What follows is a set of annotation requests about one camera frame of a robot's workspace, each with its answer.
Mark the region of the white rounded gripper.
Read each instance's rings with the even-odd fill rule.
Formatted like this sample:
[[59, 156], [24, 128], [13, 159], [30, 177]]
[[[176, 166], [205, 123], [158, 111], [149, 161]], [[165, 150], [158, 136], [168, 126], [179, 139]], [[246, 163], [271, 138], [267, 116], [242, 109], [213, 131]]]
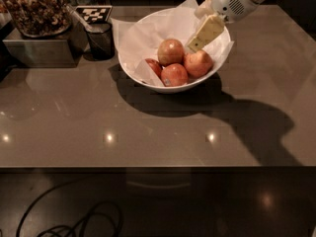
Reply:
[[257, 7], [254, 0], [204, 0], [195, 10], [197, 18], [204, 17], [188, 39], [187, 47], [192, 51], [203, 49], [223, 33], [224, 22], [237, 22], [254, 12]]

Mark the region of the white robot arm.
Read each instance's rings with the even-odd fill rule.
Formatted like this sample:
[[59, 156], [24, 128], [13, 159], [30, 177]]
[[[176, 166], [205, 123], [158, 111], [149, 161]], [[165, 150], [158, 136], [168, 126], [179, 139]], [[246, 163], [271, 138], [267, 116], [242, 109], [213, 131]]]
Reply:
[[264, 1], [266, 0], [204, 0], [195, 11], [199, 23], [189, 38], [187, 47], [192, 51], [203, 49], [223, 33], [227, 24], [244, 19]]

